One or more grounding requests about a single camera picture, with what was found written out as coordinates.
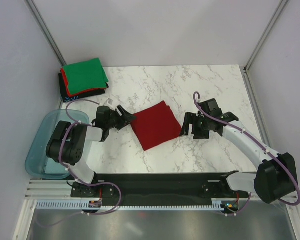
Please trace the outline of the dark red t shirt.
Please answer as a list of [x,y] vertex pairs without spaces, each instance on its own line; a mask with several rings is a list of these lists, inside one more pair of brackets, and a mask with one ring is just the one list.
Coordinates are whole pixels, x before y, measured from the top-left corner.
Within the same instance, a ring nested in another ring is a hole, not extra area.
[[179,137],[182,127],[165,101],[135,113],[133,132],[144,151]]

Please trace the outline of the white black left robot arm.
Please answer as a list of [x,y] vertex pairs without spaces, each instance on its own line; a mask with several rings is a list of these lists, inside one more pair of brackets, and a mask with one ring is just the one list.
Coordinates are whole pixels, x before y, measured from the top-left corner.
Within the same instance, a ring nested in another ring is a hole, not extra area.
[[94,181],[96,173],[88,165],[92,144],[105,142],[110,130],[120,131],[136,119],[118,105],[115,109],[99,106],[91,124],[59,121],[46,146],[46,156],[60,163],[82,186],[82,191],[94,197],[99,193],[100,185]]

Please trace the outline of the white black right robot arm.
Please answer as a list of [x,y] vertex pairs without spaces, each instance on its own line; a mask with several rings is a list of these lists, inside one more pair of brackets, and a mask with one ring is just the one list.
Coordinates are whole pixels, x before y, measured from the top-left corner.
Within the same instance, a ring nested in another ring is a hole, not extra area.
[[233,171],[223,175],[219,191],[225,197],[236,191],[255,193],[266,204],[283,201],[293,192],[297,200],[289,205],[300,204],[300,188],[294,157],[281,154],[255,137],[232,112],[222,112],[212,98],[200,102],[195,92],[193,101],[197,113],[186,112],[180,136],[193,135],[195,140],[208,140],[214,132],[235,145],[255,166],[255,173]]

